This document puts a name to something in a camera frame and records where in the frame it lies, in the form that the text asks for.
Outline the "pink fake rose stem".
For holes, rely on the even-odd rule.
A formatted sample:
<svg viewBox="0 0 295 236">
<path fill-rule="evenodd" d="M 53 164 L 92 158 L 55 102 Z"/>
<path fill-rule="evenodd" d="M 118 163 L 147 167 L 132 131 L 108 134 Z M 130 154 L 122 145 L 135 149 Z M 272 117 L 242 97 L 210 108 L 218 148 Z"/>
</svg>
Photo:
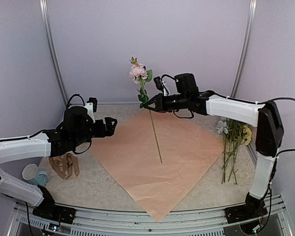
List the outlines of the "pink fake rose stem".
<svg viewBox="0 0 295 236">
<path fill-rule="evenodd" d="M 138 58 L 131 57 L 129 61 L 131 63 L 129 77 L 140 86 L 138 100 L 140 101 L 140 108 L 143 108 L 144 104 L 149 101 L 145 85 L 152 80 L 153 72 L 152 69 L 147 70 L 145 65 L 139 63 Z"/>
</svg>

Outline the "pink wrapping paper sheet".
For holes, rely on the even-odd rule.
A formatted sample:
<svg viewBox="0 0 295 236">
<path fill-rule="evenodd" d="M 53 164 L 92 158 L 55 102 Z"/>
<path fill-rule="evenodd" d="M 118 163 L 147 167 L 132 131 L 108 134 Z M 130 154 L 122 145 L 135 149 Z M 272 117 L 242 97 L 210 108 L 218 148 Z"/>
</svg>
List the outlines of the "pink wrapping paper sheet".
<svg viewBox="0 0 295 236">
<path fill-rule="evenodd" d="M 222 150 L 221 140 L 201 126 L 146 110 L 91 146 L 105 170 L 156 222 L 190 192 Z"/>
</svg>

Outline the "white fake rose stem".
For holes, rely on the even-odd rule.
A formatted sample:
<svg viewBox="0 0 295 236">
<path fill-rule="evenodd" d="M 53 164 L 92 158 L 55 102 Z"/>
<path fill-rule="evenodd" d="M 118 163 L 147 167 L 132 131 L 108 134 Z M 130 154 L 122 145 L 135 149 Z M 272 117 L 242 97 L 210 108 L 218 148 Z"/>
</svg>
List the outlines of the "white fake rose stem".
<svg viewBox="0 0 295 236">
<path fill-rule="evenodd" d="M 236 163 L 236 127 L 234 122 L 228 118 L 221 118 L 222 121 L 222 137 L 223 137 L 223 165 L 221 184 L 229 182 L 234 176 L 235 184 L 237 184 L 235 163 Z"/>
</svg>

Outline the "yellow fake flower stem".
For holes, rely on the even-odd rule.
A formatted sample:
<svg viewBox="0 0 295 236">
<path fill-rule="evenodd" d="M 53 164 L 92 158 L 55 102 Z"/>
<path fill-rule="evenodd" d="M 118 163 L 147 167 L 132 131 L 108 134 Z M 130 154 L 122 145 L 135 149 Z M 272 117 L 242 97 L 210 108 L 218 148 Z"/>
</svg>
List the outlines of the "yellow fake flower stem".
<svg viewBox="0 0 295 236">
<path fill-rule="evenodd" d="M 236 167 L 238 149 L 241 145 L 245 145 L 245 146 L 249 145 L 251 141 L 252 141 L 252 130 L 247 124 L 239 122 L 236 142 L 234 146 L 234 158 L 233 158 L 233 167 L 232 167 L 233 175 L 235 179 L 235 185 L 237 185 L 236 173 L 238 170 L 236 170 L 235 167 Z"/>
</svg>

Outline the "blue fake flower stem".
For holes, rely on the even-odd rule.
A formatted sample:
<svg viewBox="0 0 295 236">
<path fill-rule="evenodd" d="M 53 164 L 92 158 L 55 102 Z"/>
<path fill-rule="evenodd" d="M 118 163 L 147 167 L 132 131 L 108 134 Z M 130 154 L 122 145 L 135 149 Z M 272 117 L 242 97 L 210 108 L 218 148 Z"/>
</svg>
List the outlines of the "blue fake flower stem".
<svg viewBox="0 0 295 236">
<path fill-rule="evenodd" d="M 218 134 L 228 134 L 228 123 L 227 123 L 227 119 L 222 117 L 220 118 L 220 120 L 218 121 L 217 125 L 216 125 L 216 130 Z"/>
</svg>

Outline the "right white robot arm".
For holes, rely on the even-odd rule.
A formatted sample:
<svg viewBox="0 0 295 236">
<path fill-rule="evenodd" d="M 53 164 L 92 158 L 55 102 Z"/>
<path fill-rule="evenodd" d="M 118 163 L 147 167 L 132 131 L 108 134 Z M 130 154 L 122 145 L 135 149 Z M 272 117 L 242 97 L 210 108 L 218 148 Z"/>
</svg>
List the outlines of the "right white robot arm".
<svg viewBox="0 0 295 236">
<path fill-rule="evenodd" d="M 257 165 L 249 191 L 249 196 L 255 199 L 251 199 L 241 208 L 244 217 L 254 217 L 261 210 L 258 200 L 262 199 L 267 192 L 284 135 L 283 123 L 276 103 L 274 101 L 264 103 L 240 101 L 223 97 L 212 90 L 200 92 L 191 73 L 173 77 L 177 88 L 177 94 L 173 95 L 168 94 L 162 77 L 155 77 L 153 80 L 160 93 L 143 104 L 146 109 L 159 113 L 188 109 L 204 116 L 219 116 L 241 121 L 257 129 L 255 141 Z"/>
</svg>

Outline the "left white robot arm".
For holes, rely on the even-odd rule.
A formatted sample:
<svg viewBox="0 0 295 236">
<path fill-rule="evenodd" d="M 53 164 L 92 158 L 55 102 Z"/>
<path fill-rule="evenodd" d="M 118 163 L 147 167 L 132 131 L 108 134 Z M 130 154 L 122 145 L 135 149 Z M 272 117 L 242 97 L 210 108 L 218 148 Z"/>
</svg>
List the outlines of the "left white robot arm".
<svg viewBox="0 0 295 236">
<path fill-rule="evenodd" d="M 64 112 L 62 123 L 56 129 L 42 130 L 23 137 L 0 139 L 0 165 L 12 161 L 58 157 L 68 152 L 76 154 L 76 148 L 91 143 L 93 138 L 114 135 L 118 121 L 105 117 L 95 119 L 92 106 L 74 106 Z M 17 179 L 0 168 L 0 193 L 38 207 L 46 217 L 53 219 L 59 207 L 53 197 L 42 186 Z"/>
</svg>

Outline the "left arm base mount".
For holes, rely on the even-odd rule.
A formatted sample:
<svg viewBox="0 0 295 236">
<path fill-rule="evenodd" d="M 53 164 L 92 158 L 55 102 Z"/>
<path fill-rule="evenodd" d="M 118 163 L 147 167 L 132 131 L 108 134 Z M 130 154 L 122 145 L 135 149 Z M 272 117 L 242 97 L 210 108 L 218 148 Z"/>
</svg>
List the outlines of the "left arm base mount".
<svg viewBox="0 0 295 236">
<path fill-rule="evenodd" d="M 72 224 L 76 210 L 71 207 L 57 205 L 46 187 L 39 185 L 38 188 L 42 192 L 43 201 L 34 207 L 33 215 L 59 223 Z"/>
</svg>

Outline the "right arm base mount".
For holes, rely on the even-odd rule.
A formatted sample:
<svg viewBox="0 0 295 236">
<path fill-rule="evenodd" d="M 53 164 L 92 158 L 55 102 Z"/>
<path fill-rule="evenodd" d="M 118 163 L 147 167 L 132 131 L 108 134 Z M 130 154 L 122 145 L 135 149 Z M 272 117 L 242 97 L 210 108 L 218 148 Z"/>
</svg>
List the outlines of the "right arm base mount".
<svg viewBox="0 0 295 236">
<path fill-rule="evenodd" d="M 252 197 L 251 194 L 248 193 L 246 195 L 244 204 L 225 208 L 225 215 L 228 224 L 261 217 L 262 215 L 267 215 L 268 210 L 266 209 L 266 205 L 264 202 L 266 195 L 267 191 L 261 199 L 257 199 L 255 197 Z"/>
</svg>

